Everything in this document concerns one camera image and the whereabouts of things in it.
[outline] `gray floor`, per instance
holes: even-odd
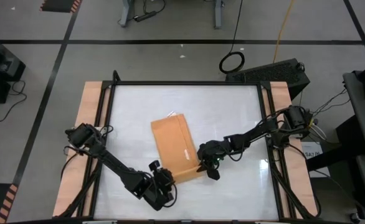
[[[141,1],[136,1],[141,14]],[[231,39],[238,0],[225,0],[223,26],[213,29],[212,3],[201,0],[168,0],[157,16],[122,29],[116,22],[121,1],[84,0],[71,39]],[[41,0],[0,0],[0,39],[62,40],[71,14],[40,12]],[[365,31],[365,0],[351,0]],[[246,0],[237,32],[238,39],[275,40],[289,0]],[[284,30],[284,40],[361,40],[342,0],[297,0]],[[27,101],[14,108],[0,123],[0,183],[12,182],[33,125],[60,45],[6,45],[27,65]],[[220,59],[230,45],[68,45],[27,163],[9,222],[50,218],[65,162],[64,130],[73,126],[85,81],[110,79],[114,69],[123,80],[223,80]],[[245,68],[272,62],[274,45],[236,45],[246,56]],[[362,45],[281,45],[277,60],[297,58],[306,66],[311,83],[301,105],[317,109],[343,89],[342,74],[365,68]],[[226,68],[234,67],[228,60]],[[18,96],[0,105],[0,117]],[[335,103],[344,102],[347,95]],[[318,116],[331,141],[334,128],[352,116],[348,103]],[[346,164],[331,167],[332,176],[351,189]],[[327,179],[312,180],[327,220],[348,221],[351,204]]]

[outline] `yellow cable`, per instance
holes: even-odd
[[[275,59],[276,59],[277,53],[278,53],[278,47],[280,45],[280,39],[281,39],[282,31],[283,31],[283,28],[285,28],[285,24],[287,23],[289,13],[290,13],[290,9],[292,8],[293,3],[295,3],[295,0],[290,0],[290,4],[289,4],[287,14],[285,15],[285,18],[283,20],[283,23],[282,23],[282,26],[281,26],[281,29],[280,29],[280,33],[278,34],[277,45],[275,46],[274,59],[272,60],[272,63],[275,63]]]

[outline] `cable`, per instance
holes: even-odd
[[[315,215],[315,217],[319,218],[321,215],[321,212],[322,212],[321,203],[320,203],[320,200],[318,199],[317,195],[314,193],[313,193],[313,195],[314,195],[315,203],[317,204],[317,210],[318,210],[318,213]]]
[[[146,0],[143,0],[144,6],[143,6],[143,11],[144,14],[148,14],[149,12],[146,11]],[[155,11],[156,13],[159,13],[161,11],[163,11],[163,9],[166,7],[166,0],[163,0],[163,7],[159,10],[159,11]]]
[[[299,101],[299,106],[301,106],[301,98],[303,96],[303,90],[300,92],[300,101]]]
[[[239,25],[239,21],[240,21],[240,12],[242,10],[243,3],[244,3],[244,0],[240,0],[240,6],[239,6],[239,12],[238,12],[238,19],[237,19],[237,24],[236,24],[236,27],[235,27],[234,38],[232,40],[231,50],[230,50],[230,52],[226,56],[224,56],[224,58],[221,59],[220,64],[219,64],[219,69],[224,74],[238,72],[239,70],[241,70],[244,67],[244,64],[245,64],[245,56],[243,55],[242,52],[232,52],[232,49],[234,48],[234,44],[235,44],[235,38],[237,36],[237,30],[238,30],[238,25]],[[234,68],[232,70],[226,71],[226,70],[224,70],[222,68],[222,65],[224,64],[224,61],[227,60],[227,58],[229,58],[231,55],[239,55],[239,57],[240,57],[240,64],[238,65],[238,67],[236,67],[236,68]]]
[[[299,152],[299,154],[301,154],[305,159],[307,159],[306,155],[304,154],[304,152],[302,152],[299,148],[297,148],[296,146],[291,145],[290,143],[288,143],[288,146],[294,148],[296,151]]]
[[[16,83],[19,83],[19,82],[21,82],[21,83],[23,83],[23,86],[22,86],[22,89],[20,90],[20,91],[17,91],[17,90],[15,90],[15,84]],[[5,115],[5,117],[3,118],[3,119],[0,119],[0,122],[3,122],[7,117],[8,117],[8,115],[9,115],[9,113],[11,112],[11,110],[16,106],[16,105],[18,105],[19,103],[22,103],[23,101],[25,101],[26,99],[27,99],[27,95],[25,94],[25,93],[23,93],[23,90],[25,89],[25,86],[26,86],[26,82],[25,81],[22,81],[22,80],[19,80],[18,82],[14,82],[13,84],[12,84],[12,87],[11,87],[11,89],[14,91],[14,92],[16,92],[16,93],[8,93],[8,95],[11,95],[11,96],[19,96],[19,95],[22,95],[22,96],[24,96],[23,97],[23,99],[21,99],[21,100],[19,100],[18,102],[16,102],[16,103],[14,103],[11,107],[10,107],[10,109],[8,110],[8,112],[6,113],[6,115]]]
[[[342,190],[342,192],[347,196],[347,198],[349,198],[350,200],[352,200],[357,206],[361,207],[364,211],[365,211],[365,207],[363,205],[361,205],[356,199],[352,198],[343,188],[342,186],[340,186],[340,184],[335,181],[332,177],[324,174],[323,172],[320,172],[318,170],[313,170],[314,172],[317,172],[319,174],[324,175],[326,178],[328,178],[329,180],[331,180],[332,182],[334,182],[339,188],[340,190]]]
[[[65,168],[66,168],[66,166],[68,165],[68,163],[74,158],[74,157],[76,157],[78,154],[77,154],[77,152],[74,154],[74,155],[72,155],[72,157],[71,158],[69,158],[67,161],[66,161],[66,163],[65,163],[65,165],[63,166],[63,168],[62,168],[62,170],[60,171],[60,179],[62,180],[62,176],[64,175],[64,171],[65,171]]]
[[[274,59],[272,60],[272,63],[275,63],[275,59],[277,58],[277,53],[278,53],[278,48],[279,48],[279,45],[280,45],[280,39],[281,39],[282,31],[285,28],[285,24],[287,23],[287,20],[288,20],[289,14],[290,14],[290,10],[292,9],[293,3],[295,3],[295,0],[290,0],[288,11],[285,14],[285,18],[283,19],[282,26],[281,26],[280,32],[278,34],[277,44],[275,46],[275,52],[274,52]]]
[[[319,113],[319,111],[323,110],[328,104],[330,104],[336,97],[338,97],[339,95],[343,95],[347,93],[347,89],[344,88],[340,93],[338,93],[337,95],[335,95],[334,97],[330,98],[326,103],[324,103],[322,106],[320,106],[317,110],[315,110],[313,113],[313,117],[317,116],[317,114]]]
[[[176,184],[173,184],[173,186],[174,186],[174,190],[176,191],[176,194],[174,196],[174,201],[170,205],[163,205],[163,207],[165,207],[165,208],[172,207],[177,201],[177,187],[176,187]]]
[[[320,131],[321,131],[321,133],[322,133],[322,135],[325,137],[325,139],[327,139],[325,132],[324,132],[324,131],[320,128],[320,127],[318,127],[316,124],[311,125],[311,127],[314,127],[314,128],[317,128],[318,130],[320,130]]]
[[[322,139],[322,140],[325,140],[326,141],[326,138],[324,138],[323,136],[321,136],[319,133],[318,133],[318,131],[314,128],[314,127],[310,127],[317,135],[318,135],[318,137],[320,138],[320,139]]]
[[[350,100],[350,99],[348,99],[348,100],[347,100],[346,102],[344,102],[344,103],[340,103],[340,104],[337,104],[337,105],[331,105],[331,106],[329,106],[327,109],[319,111],[317,114],[322,113],[322,112],[325,112],[325,111],[327,111],[327,110],[331,109],[331,108],[332,108],[332,107],[334,107],[334,106],[342,106],[342,105],[345,105],[346,103],[349,103],[350,101],[351,101],[351,100]]]
[[[310,134],[312,134],[314,137],[316,137],[316,138],[318,138],[318,139],[320,139],[320,140],[322,140],[322,141],[324,141],[324,142],[326,142],[326,143],[328,143],[328,144],[332,144],[332,145],[341,145],[340,143],[338,143],[338,142],[329,142],[328,140],[326,140],[326,139],[321,139],[319,136],[317,136],[316,134],[314,134],[314,133],[311,133],[310,132]]]
[[[108,136],[108,134],[109,134],[109,133],[111,133],[111,132],[114,130],[114,128],[113,128],[113,126],[112,126],[112,125],[106,125],[106,126],[104,126],[104,127],[102,127],[102,128],[101,128],[100,132],[102,132],[102,130],[103,130],[104,128],[108,128],[108,129],[107,129],[107,131],[106,131],[105,133],[103,133],[103,134],[102,134],[102,138],[107,137],[107,136]]]

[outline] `black floor stripe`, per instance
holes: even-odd
[[[47,103],[48,103],[48,100],[51,95],[52,87],[54,86],[55,79],[57,78],[57,75],[58,75],[60,64],[62,62],[62,59],[63,59],[65,51],[66,51],[67,41],[69,40],[70,35],[72,33],[73,26],[75,25],[78,10],[79,9],[77,9],[77,11],[73,14],[72,18],[70,19],[68,28],[66,30],[65,37],[62,41],[62,45],[60,46],[58,56],[55,59],[54,67],[52,68],[51,76],[50,76],[47,86],[45,88],[43,98],[41,99],[40,107],[36,114],[36,118],[34,120],[32,130],[29,134],[29,138],[27,139],[21,160],[19,161],[19,165],[16,170],[14,180],[12,182],[13,184],[19,185],[21,183],[22,176],[23,176],[23,173],[24,173],[26,165],[27,165],[27,161],[29,160],[29,156],[32,152],[34,141],[36,140],[36,136],[37,136],[37,133],[38,133],[40,125],[41,125],[44,111],[47,107]]]
[[[65,40],[0,40],[0,44],[64,44]],[[235,40],[235,44],[274,45],[276,40]],[[232,40],[67,40],[66,44],[140,45],[140,44],[232,44]],[[280,45],[364,45],[363,40],[281,40]]]
[[[361,27],[361,24],[358,21],[356,13],[354,12],[354,9],[349,0],[343,0],[343,1],[347,7],[347,10],[349,11],[349,14],[351,16],[351,19],[353,20],[354,25],[356,26],[357,32],[358,32],[361,40],[364,42],[364,46],[365,46],[365,33],[364,33],[363,28]]]

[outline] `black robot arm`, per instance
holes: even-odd
[[[214,179],[220,179],[217,171],[219,161],[225,156],[238,161],[242,153],[250,144],[266,135],[272,138],[276,147],[283,147],[289,143],[289,136],[294,134],[308,134],[308,124],[310,123],[311,114],[306,112],[302,107],[289,106],[288,108],[276,111],[261,120],[256,127],[244,134],[234,134],[225,136],[223,141],[211,140],[199,146],[197,152],[201,160],[200,168],[197,172],[206,170],[207,175]],[[240,154],[239,159],[234,159],[233,155]]]
[[[171,186],[174,184],[174,179],[169,170],[159,168],[159,161],[153,161],[149,165],[153,175],[136,171],[107,151],[101,132],[92,125],[81,124],[76,129],[66,130],[65,133],[77,153],[97,158],[120,177],[129,192],[138,199],[143,197],[156,211],[173,200]]]

